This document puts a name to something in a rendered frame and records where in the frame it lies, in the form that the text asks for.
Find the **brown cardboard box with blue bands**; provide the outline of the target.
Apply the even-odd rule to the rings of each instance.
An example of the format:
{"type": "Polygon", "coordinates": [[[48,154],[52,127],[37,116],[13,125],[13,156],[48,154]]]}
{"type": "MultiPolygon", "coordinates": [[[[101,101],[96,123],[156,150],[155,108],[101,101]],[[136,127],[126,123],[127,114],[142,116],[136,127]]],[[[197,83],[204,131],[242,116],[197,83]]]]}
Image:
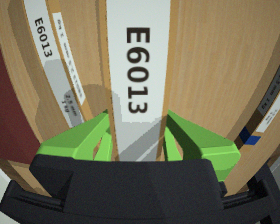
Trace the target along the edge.
{"type": "Polygon", "coordinates": [[[21,1],[38,61],[68,129],[92,119],[59,0],[21,1]]]}

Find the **long tan cardboard box with blue bands and white label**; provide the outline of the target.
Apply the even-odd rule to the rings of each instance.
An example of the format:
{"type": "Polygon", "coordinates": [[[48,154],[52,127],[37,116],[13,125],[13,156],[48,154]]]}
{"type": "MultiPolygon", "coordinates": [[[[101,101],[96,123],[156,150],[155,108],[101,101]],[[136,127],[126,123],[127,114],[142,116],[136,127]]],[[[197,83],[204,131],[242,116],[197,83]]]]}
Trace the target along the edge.
{"type": "Polygon", "coordinates": [[[253,115],[234,140],[239,152],[249,152],[280,111],[280,65],[253,115]]]}

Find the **brown rectangular box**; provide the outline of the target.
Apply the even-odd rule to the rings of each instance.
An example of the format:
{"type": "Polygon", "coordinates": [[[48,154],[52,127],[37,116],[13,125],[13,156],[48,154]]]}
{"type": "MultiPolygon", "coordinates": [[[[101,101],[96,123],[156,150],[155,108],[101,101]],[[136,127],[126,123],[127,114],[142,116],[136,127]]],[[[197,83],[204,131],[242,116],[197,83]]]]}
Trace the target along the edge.
{"type": "Polygon", "coordinates": [[[160,161],[178,0],[99,0],[104,83],[115,161],[160,161]]]}

